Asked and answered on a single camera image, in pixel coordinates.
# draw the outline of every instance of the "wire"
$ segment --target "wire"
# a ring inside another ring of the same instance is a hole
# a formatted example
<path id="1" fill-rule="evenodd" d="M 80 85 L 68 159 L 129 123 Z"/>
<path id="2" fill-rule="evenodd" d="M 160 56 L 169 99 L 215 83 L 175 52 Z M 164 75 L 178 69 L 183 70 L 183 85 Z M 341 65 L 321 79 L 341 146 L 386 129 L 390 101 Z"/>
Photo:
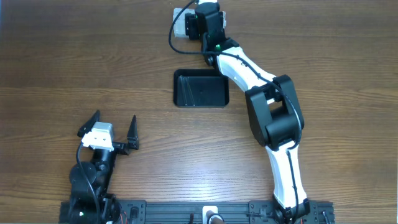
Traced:
<path id="1" fill-rule="evenodd" d="M 292 180 L 293 180 L 293 189 L 294 189 L 294 194 L 296 197 L 296 211 L 292 218 L 292 223 L 294 224 L 296 222 L 297 214 L 299 212 L 299 195 L 297 193 L 297 186 L 296 186 L 296 180 L 294 178 L 293 162 L 292 162 L 292 157 L 290 155 L 290 151 L 287 151 L 286 154 L 287 154 L 287 158 L 289 159 L 290 172 L 292 173 Z"/>
<path id="2" fill-rule="evenodd" d="M 76 161 L 77 161 L 80 173 L 82 174 L 83 178 L 87 181 L 87 184 L 88 184 L 88 186 L 90 188 L 90 192 L 93 195 L 93 199 L 94 199 L 94 203 L 95 203 L 95 209 L 97 211 L 97 223 L 99 224 L 100 223 L 100 203 L 98 201 L 97 196 L 95 195 L 93 186 L 91 185 L 90 180 L 88 179 L 87 174 L 86 174 L 86 172 L 85 172 L 85 170 L 84 170 L 84 168 L 83 168 L 83 166 L 82 166 L 82 164 L 80 162 L 80 151 L 81 151 L 82 147 L 83 147 L 83 143 L 81 142 L 79 147 L 77 148 Z"/>
<path id="3" fill-rule="evenodd" d="M 294 115 L 295 115 L 295 117 L 296 117 L 296 119 L 297 119 L 297 121 L 298 121 L 298 136 L 297 136 L 297 139 L 295 140 L 295 144 L 294 144 L 292 147 L 288 148 L 289 150 L 290 150 L 290 149 L 295 149 L 295 148 L 300 144 L 301 137 L 302 137 L 302 125 L 301 125 L 301 122 L 300 122 L 300 117 L 299 117 L 299 114 L 297 113 L 297 110 L 296 110 L 295 106 L 293 105 L 293 103 L 292 103 L 291 100 L 289 99 L 289 97 L 287 97 L 287 95 L 282 91 L 282 89 L 281 89 L 278 85 L 276 85 L 274 82 L 272 82 L 272 81 L 270 81 L 270 80 L 267 80 L 267 79 L 263 78 L 263 77 L 261 76 L 261 74 L 258 73 L 258 72 L 253 68 L 253 66 L 251 66 L 247 61 L 245 61 L 245 59 L 239 57 L 238 55 L 233 55 L 233 54 L 229 54 L 229 53 L 225 53 L 225 52 L 212 52 L 212 51 L 207 51 L 207 52 L 186 52 L 186 51 L 182 51 L 182 50 L 176 49 L 176 48 L 173 46 L 173 43 L 172 43 L 172 32 L 173 32 L 173 29 L 174 29 L 174 25 L 175 25 L 176 21 L 179 19 L 179 17 L 181 16 L 181 14 L 184 12 L 184 10 L 186 10 L 186 9 L 187 9 L 190 5 L 192 5 L 195 1 L 196 1 L 196 0 L 190 1 L 190 2 L 177 14 L 177 16 L 175 17 L 175 19 L 173 20 L 173 23 L 172 23 L 172 25 L 171 25 L 171 27 L 170 27 L 170 31 L 169 31 L 169 45 L 170 45 L 170 47 L 171 47 L 175 52 L 177 52 L 177 53 L 179 53 L 179 54 L 187 54 L 187 55 L 215 55 L 215 56 L 217 56 L 217 55 L 225 55 L 225 56 L 229 56 L 229 57 L 236 58 L 236 59 L 242 61 L 242 63 L 243 63 L 245 66 L 247 66 L 248 68 L 250 68 L 250 70 L 252 70 L 252 72 L 258 77 L 258 79 L 260 79 L 260 80 L 262 80 L 262 81 L 264 81 L 264 82 L 266 82 L 266 83 L 272 85 L 272 86 L 279 92 L 279 94 L 281 94 L 281 95 L 285 98 L 285 100 L 288 102 L 288 104 L 292 107 L 292 110 L 293 110 L 293 112 L 294 112 Z"/>

